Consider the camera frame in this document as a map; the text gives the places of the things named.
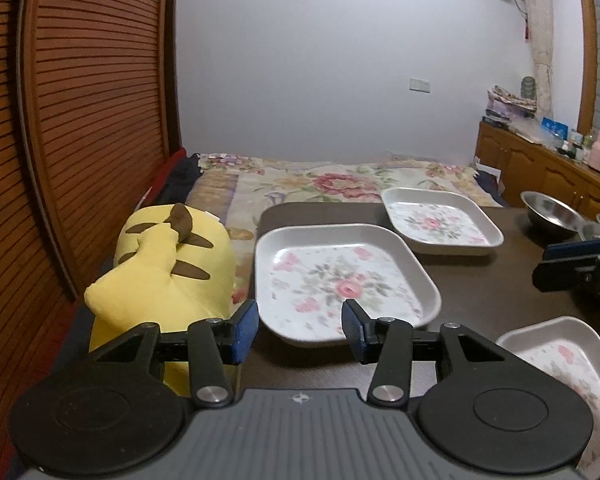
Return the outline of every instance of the floral plate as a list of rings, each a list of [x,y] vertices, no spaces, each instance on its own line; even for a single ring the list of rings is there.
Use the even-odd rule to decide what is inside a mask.
[[[295,346],[346,342],[342,302],[373,318],[423,326],[440,311],[440,293],[396,234],[369,224],[283,227],[256,245],[260,319]]]
[[[393,187],[382,201],[411,249],[425,254],[487,254],[504,237],[471,199],[430,189]]]
[[[593,414],[593,434],[578,471],[600,477],[600,336],[574,317],[557,317],[512,330],[497,344],[566,384],[586,401]]]

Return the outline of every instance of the light switch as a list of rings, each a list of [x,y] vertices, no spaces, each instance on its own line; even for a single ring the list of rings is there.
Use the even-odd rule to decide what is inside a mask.
[[[409,79],[409,90],[414,92],[431,92],[431,83],[429,81],[423,81],[422,79]]]

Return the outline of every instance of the brown tabletop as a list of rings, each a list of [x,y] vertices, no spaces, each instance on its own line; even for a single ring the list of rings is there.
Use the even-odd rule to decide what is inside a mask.
[[[532,285],[531,273],[551,240],[529,225],[526,211],[484,211],[504,235],[492,255],[417,255],[442,295],[442,310],[427,328],[437,331],[455,321],[495,341],[515,328],[573,316],[600,334],[599,302],[568,292],[541,293]],[[264,212],[258,236],[289,225],[356,222],[392,229],[382,204],[287,203]],[[261,325],[242,366],[240,387],[358,388],[365,395],[373,371],[374,365],[353,362],[348,346],[295,348]]]

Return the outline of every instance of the red pillow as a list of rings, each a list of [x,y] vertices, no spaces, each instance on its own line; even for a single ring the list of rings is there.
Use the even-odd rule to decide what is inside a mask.
[[[148,195],[144,197],[142,204],[140,207],[146,207],[151,205],[151,202],[154,201],[155,197],[158,196],[162,186],[167,181],[167,177],[171,173],[171,170],[175,167],[175,165],[187,156],[187,150],[184,148],[180,148],[177,152],[173,153],[168,160],[162,165],[160,170],[155,175],[154,181],[151,184],[151,190]]]

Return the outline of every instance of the blue gripper pad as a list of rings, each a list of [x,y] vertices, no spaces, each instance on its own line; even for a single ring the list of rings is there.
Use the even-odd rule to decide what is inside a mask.
[[[342,331],[347,338],[353,358],[359,363],[367,362],[368,345],[365,342],[364,328],[358,316],[345,301],[342,303]]]
[[[235,343],[231,346],[235,365],[242,364],[247,358],[251,343],[258,332],[258,304],[253,300],[245,301],[232,316],[235,325]]]
[[[585,242],[564,242],[549,245],[542,254],[543,260],[556,258],[573,258],[574,256],[590,256],[600,254],[600,238]]]

